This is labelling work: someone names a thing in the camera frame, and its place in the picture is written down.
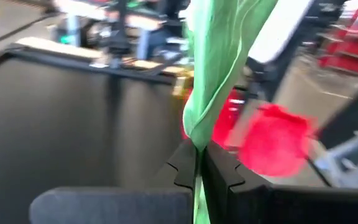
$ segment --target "concrete floor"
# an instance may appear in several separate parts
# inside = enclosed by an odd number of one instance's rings
[[[0,35],[39,16],[39,9],[0,0]],[[54,19],[48,19],[13,35],[0,42],[0,50],[23,37],[35,36],[49,39],[50,35],[46,27],[53,22]],[[313,118],[318,128],[358,93],[358,77],[322,71],[314,65],[312,58],[294,59],[275,102],[288,108],[292,113]],[[313,158],[317,154],[324,153],[324,148],[317,142],[313,142],[311,152]],[[324,186],[309,165],[305,165],[298,175],[291,178],[265,178],[278,184]]]

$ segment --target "black rubber mat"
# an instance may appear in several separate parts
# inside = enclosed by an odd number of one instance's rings
[[[63,186],[142,187],[181,142],[172,87],[10,59],[0,65],[0,224]]]
[[[0,0],[0,37],[42,17],[42,8]]]

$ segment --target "red rack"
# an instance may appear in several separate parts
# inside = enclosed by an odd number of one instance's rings
[[[358,75],[358,10],[346,25],[332,26],[325,38],[326,53],[319,65]]]

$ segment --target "black panel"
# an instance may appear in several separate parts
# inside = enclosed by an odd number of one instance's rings
[[[216,145],[204,159],[212,223],[358,223],[358,190],[271,185]]]
[[[358,190],[275,186],[267,223],[358,223]]]
[[[171,91],[14,58],[0,64],[0,223],[28,223],[31,201],[55,187],[148,185],[181,141]]]

